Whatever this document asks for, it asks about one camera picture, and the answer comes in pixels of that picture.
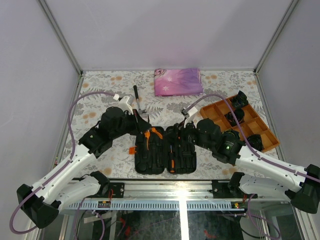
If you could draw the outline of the orange handled long-nose pliers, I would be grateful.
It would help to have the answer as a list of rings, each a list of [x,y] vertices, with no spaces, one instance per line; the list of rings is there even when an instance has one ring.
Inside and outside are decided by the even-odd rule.
[[[152,137],[152,134],[155,134],[160,140],[163,139],[163,135],[160,131],[157,130],[156,127],[151,127],[151,129],[147,130],[144,133],[144,142],[145,142],[145,148],[148,151],[150,146],[150,139]]]

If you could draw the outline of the large black orange screwdriver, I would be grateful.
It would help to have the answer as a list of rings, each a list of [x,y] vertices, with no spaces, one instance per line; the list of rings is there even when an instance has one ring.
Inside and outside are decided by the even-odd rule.
[[[176,172],[175,170],[175,159],[174,159],[175,155],[174,155],[174,151],[173,151],[173,146],[170,145],[170,154],[169,154],[169,158],[170,158],[170,165],[169,165],[169,171],[170,173],[174,174]]]

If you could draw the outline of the black plastic tool case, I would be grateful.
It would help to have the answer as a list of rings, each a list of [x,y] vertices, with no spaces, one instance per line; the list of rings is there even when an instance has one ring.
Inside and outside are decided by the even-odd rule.
[[[135,145],[129,149],[134,156],[135,171],[142,175],[160,175],[164,171],[170,173],[170,145],[173,147],[176,175],[191,174],[197,169],[197,153],[195,146],[188,142],[174,142],[170,138],[173,126],[164,130],[156,127],[162,133],[159,139],[154,133],[149,140],[149,150],[146,150],[144,133],[136,136]]]

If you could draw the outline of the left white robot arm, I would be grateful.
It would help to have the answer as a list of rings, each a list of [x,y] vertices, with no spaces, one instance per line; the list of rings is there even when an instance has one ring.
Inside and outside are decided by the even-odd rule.
[[[74,185],[69,183],[80,170],[110,149],[113,140],[126,134],[136,136],[151,127],[137,110],[129,113],[119,107],[109,107],[100,121],[79,139],[67,158],[33,185],[22,184],[17,189],[20,209],[37,228],[43,229],[69,205],[87,197],[105,197],[110,192],[110,180],[99,171]]]

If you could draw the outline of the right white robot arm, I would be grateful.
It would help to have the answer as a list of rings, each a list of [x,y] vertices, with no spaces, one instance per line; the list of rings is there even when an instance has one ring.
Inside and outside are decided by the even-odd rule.
[[[290,164],[272,158],[238,139],[238,132],[222,132],[212,120],[206,118],[194,125],[192,122],[176,123],[173,139],[211,151],[219,162],[258,171],[264,178],[235,173],[228,184],[233,197],[242,194],[267,195],[289,201],[295,208],[316,214],[320,203],[320,168]]]

